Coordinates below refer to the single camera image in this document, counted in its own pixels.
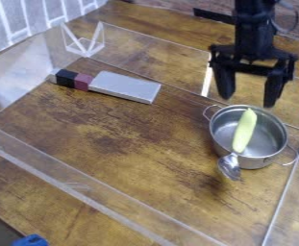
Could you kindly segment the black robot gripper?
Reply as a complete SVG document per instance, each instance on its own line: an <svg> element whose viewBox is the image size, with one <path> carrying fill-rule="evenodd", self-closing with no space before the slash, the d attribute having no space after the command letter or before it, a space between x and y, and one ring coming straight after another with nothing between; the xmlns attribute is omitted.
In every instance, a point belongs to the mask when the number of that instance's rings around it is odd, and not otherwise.
<svg viewBox="0 0 299 246"><path fill-rule="evenodd" d="M283 92L285 81L294 77L298 57L274 46L274 36L282 28L274 14L261 12L235 15L235 43L211 45L210 66L215 73L219 96L227 100L235 92L235 73L267 76L263 107L273 108Z"/></svg>

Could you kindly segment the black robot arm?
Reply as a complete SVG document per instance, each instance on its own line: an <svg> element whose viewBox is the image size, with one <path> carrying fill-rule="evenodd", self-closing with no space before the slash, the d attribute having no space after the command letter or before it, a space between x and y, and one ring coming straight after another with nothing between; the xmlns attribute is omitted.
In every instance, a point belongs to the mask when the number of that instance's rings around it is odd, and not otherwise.
<svg viewBox="0 0 299 246"><path fill-rule="evenodd" d="M273 108L283 93L285 84L294 78L298 56L274 46L277 32L290 32L294 22L283 29L275 22L275 5L299 13L283 0L235 0L235 44L211 45L210 67L214 70L218 94L228 99L236 89L238 72L267 77L263 107Z"/></svg>

